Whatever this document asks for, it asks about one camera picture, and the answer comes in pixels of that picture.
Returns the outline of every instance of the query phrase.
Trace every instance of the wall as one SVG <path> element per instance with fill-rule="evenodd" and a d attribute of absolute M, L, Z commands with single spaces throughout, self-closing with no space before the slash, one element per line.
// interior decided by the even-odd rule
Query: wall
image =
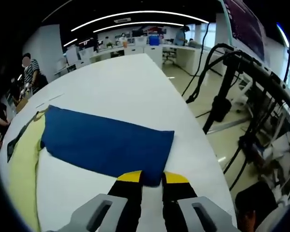
<path fill-rule="evenodd" d="M 199 44 L 202 44 L 201 38 L 201 24 L 195 25 L 194 40 Z"/>
<path fill-rule="evenodd" d="M 106 32 L 101 32 L 101 33 L 98 33 L 98 40 L 104 40 L 105 37 L 108 36 L 111 41 L 115 41 L 115 36 L 116 35 L 120 35 L 122 33 L 131 32 L 132 30 L 137 30 L 139 28 L 141 28 L 141 26 L 120 28 L 120 29 L 114 29 L 114 30 L 110 30 L 110 31 L 106 31 Z M 166 32 L 167 33 L 164 35 L 164 38 L 165 39 L 173 39 L 173 38 L 175 38 L 176 33 L 178 31 L 178 27 L 177 28 L 165 27 L 165 28 L 166 28 Z"/>
<path fill-rule="evenodd" d="M 228 25 L 226 21 L 226 16 L 220 13 L 216 14 L 215 45 L 219 43 L 229 44 Z"/>
<path fill-rule="evenodd" d="M 26 52 L 38 61 L 48 82 L 55 80 L 56 62 L 63 57 L 59 25 L 38 28 L 23 46 L 23 54 Z"/>
<path fill-rule="evenodd" d="M 271 38 L 266 37 L 266 51 L 269 53 L 269 68 L 281 76 L 284 63 L 284 46 Z"/>

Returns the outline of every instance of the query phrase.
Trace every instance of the white table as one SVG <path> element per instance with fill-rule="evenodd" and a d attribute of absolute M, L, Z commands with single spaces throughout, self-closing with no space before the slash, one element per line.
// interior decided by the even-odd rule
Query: white table
<path fill-rule="evenodd" d="M 62 69 L 60 69 L 59 71 L 57 71 L 56 73 L 54 73 L 54 75 L 58 75 L 58 74 L 60 74 L 61 72 L 63 72 L 63 71 L 67 71 L 67 73 L 69 72 L 69 68 L 70 67 L 72 67 L 73 65 L 75 65 L 75 64 L 72 64 L 72 65 L 68 65 L 68 66 L 66 66 L 66 67 L 64 67 L 64 68 L 62 68 Z"/>
<path fill-rule="evenodd" d="M 162 44 L 162 47 L 176 49 L 176 64 L 180 66 L 182 69 L 184 69 L 186 72 L 188 72 L 190 75 L 194 75 L 196 73 L 199 66 L 201 48 L 178 46 L 174 44 Z M 201 72 L 203 71 L 208 53 L 209 53 L 208 50 L 203 50 L 200 69 L 197 75 L 200 75 Z M 210 62 L 213 62 L 214 60 L 218 59 L 221 56 L 222 54 L 214 52 L 210 59 Z M 215 65 L 213 69 L 218 73 L 220 73 L 221 75 L 224 75 L 225 73 L 225 66 L 222 64 L 222 62 Z"/>
<path fill-rule="evenodd" d="M 231 195 L 209 141 L 180 94 L 146 54 L 87 65 L 32 96 L 12 120 L 3 141 L 0 174 L 5 186 L 9 182 L 8 142 L 37 110 L 45 109 L 48 104 L 157 130 L 174 130 L 165 170 L 185 176 L 198 196 L 208 197 L 228 212 L 236 226 Z M 58 230 L 66 225 L 74 210 L 97 194 L 107 193 L 115 180 L 65 163 L 42 150 L 37 171 L 37 206 L 42 231 Z M 161 200 L 161 186 L 143 188 L 138 232 L 166 231 Z"/>

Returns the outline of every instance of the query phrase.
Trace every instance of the floor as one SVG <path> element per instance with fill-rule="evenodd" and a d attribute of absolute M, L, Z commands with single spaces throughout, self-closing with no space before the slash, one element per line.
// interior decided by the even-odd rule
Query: floor
<path fill-rule="evenodd" d="M 172 64 L 164 64 L 162 67 L 163 72 L 169 77 L 169 80 L 172 82 L 174 87 L 180 92 L 181 94 L 185 90 L 188 83 L 191 81 L 192 77 L 187 74 L 185 71 L 181 70 L 179 67 L 176 67 Z M 198 77 L 196 77 L 193 82 L 191 83 L 190 87 L 186 91 L 185 95 L 183 96 L 186 100 L 188 96 L 194 91 L 198 82 Z M 199 116 L 211 109 L 211 104 L 214 97 L 217 95 L 220 85 L 222 83 L 222 77 L 218 74 L 209 71 L 206 74 L 206 77 L 203 82 L 203 86 L 201 87 L 200 94 L 198 98 L 189 104 L 189 108 L 194 113 L 195 116 Z M 239 91 L 238 82 L 230 89 L 227 98 L 231 100 Z M 199 122 L 200 126 L 202 127 L 207 119 L 209 114 L 204 116 L 200 116 L 196 120 Z M 240 106 L 240 104 L 234 105 L 230 112 L 225 116 L 224 120 L 221 123 L 215 122 L 213 127 L 223 125 L 226 123 L 234 122 L 239 119 L 244 119 L 249 117 L 249 112 L 246 110 L 245 107 Z M 207 134 L 207 138 L 210 144 L 213 147 L 213 150 L 216 154 L 217 160 L 220 163 L 222 169 L 225 168 L 231 157 L 233 156 L 234 152 L 237 149 L 237 141 L 238 138 L 244 135 L 245 130 L 248 128 L 249 120 L 243 122 L 239 125 L 217 131 L 211 134 Z M 244 163 L 245 156 L 243 152 L 240 152 L 237 156 L 234 163 L 231 165 L 230 169 L 225 174 L 227 183 L 229 187 L 232 185 L 234 179 L 236 178 L 237 174 L 239 173 L 243 163 Z M 258 181 L 258 176 L 256 173 L 255 168 L 253 165 L 247 165 L 243 174 L 241 175 L 239 181 L 231 190 L 232 199 L 235 199 L 235 196 L 238 192 L 246 189 L 247 187 L 251 186 L 252 184 Z"/>

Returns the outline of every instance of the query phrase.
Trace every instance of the ceiling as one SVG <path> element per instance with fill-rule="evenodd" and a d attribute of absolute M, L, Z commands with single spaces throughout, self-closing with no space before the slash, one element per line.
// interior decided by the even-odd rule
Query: ceiling
<path fill-rule="evenodd" d="M 283 43 L 276 28 L 276 22 L 279 22 L 290 41 L 290 0 L 283 2 L 244 0 L 244 2 L 264 25 L 267 36 Z M 100 20 L 71 32 L 71 29 L 85 22 L 106 15 L 139 10 L 157 10 L 182 13 L 214 22 L 216 13 L 222 12 L 217 0 L 183 1 L 183 3 L 165 0 L 125 0 L 116 3 L 93 0 L 22 0 L 9 2 L 9 7 L 6 7 L 6 4 L 4 1 L 0 2 L 1 84 L 7 82 L 16 73 L 20 73 L 19 60 L 22 56 L 22 45 L 41 25 L 60 24 L 61 42 L 65 44 L 75 38 L 86 39 L 92 35 L 93 30 L 114 25 L 114 19 L 127 17 L 124 15 Z M 168 14 L 133 14 L 129 17 L 131 17 L 132 22 L 195 23 L 195 20 Z"/>
<path fill-rule="evenodd" d="M 60 24 L 61 42 L 62 44 L 66 44 L 75 38 L 77 38 L 78 41 L 85 40 L 93 35 L 94 30 L 113 26 L 116 24 L 114 20 L 126 17 L 130 17 L 131 22 L 155 21 L 179 24 L 191 24 L 196 22 L 194 19 L 170 14 L 127 14 L 99 20 L 75 31 L 71 31 L 81 24 L 103 16 L 145 10 L 176 12 L 198 17 L 210 22 L 215 22 L 216 12 L 222 12 L 221 5 L 216 0 L 200 1 L 197 7 L 185 3 L 180 5 L 166 4 L 165 1 L 161 2 L 161 4 L 157 4 L 157 1 L 152 0 L 125 1 L 124 4 L 117 3 L 116 6 L 107 7 L 104 3 L 97 5 L 96 1 L 73 0 L 51 15 L 43 24 Z"/>

